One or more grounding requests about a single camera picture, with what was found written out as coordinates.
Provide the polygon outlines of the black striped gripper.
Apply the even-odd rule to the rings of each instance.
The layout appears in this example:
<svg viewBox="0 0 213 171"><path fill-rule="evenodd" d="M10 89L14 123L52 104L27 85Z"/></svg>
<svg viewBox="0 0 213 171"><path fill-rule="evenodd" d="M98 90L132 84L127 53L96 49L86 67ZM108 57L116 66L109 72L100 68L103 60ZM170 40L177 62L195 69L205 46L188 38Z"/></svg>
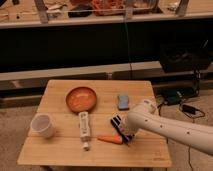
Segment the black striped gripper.
<svg viewBox="0 0 213 171"><path fill-rule="evenodd" d="M127 129L125 128L125 125L122 123L122 119L119 115L116 115L113 118L111 118L110 123L116 129L118 134L122 137L124 143L129 143L133 139L134 134L127 132Z"/></svg>

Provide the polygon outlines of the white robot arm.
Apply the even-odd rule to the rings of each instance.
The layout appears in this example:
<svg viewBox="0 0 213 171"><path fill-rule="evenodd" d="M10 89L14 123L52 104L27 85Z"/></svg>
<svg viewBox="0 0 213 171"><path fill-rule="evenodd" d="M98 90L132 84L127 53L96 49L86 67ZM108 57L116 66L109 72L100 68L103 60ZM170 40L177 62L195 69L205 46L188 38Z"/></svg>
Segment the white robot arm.
<svg viewBox="0 0 213 171"><path fill-rule="evenodd" d="M161 117L156 110L153 101L142 99L123 118L116 115L110 122L125 143L144 129L213 156L213 127Z"/></svg>

